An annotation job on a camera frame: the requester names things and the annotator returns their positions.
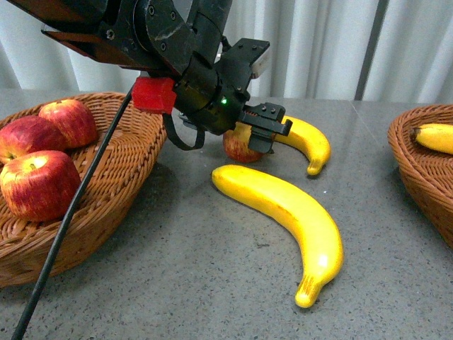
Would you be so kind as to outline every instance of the screw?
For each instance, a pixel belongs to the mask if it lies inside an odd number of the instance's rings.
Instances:
[[[115,39],[115,32],[113,32],[112,29],[107,30],[107,32],[105,32],[105,36],[107,37],[107,39],[113,40]]]

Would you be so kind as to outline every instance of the banana stem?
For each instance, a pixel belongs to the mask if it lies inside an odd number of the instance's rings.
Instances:
[[[322,283],[316,282],[313,276],[304,275],[294,297],[296,305],[302,308],[311,307],[316,302],[323,286]]]

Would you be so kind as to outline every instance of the fruit basket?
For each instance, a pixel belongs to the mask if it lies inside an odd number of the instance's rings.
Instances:
[[[390,124],[388,141],[409,194],[453,248],[453,156],[432,151],[411,138],[424,123],[453,124],[453,105],[432,105],[402,113]]]
[[[69,153],[81,178],[124,97],[114,92],[68,97],[91,109],[100,135],[97,143]],[[24,115],[37,115],[42,105],[45,103],[7,117],[0,121],[0,129]],[[141,112],[133,103],[128,105],[73,216],[51,276],[83,262],[112,235],[151,173],[165,140],[160,115]],[[61,219],[19,220],[0,193],[0,288],[38,279],[60,223]]]

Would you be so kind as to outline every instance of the white curtain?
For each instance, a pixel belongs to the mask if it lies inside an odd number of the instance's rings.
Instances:
[[[379,0],[233,0],[224,31],[270,41],[252,96],[353,100]],[[126,92],[137,71],[46,38],[0,0],[0,89]],[[453,103],[453,0],[390,0],[363,100]]]

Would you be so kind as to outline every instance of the metal bracket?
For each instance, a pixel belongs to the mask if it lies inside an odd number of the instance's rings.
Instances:
[[[286,120],[285,124],[281,123],[284,115],[285,108],[273,103],[244,106],[239,121],[252,126],[248,148],[262,153],[272,153],[275,134],[288,136],[292,127],[291,120]]]

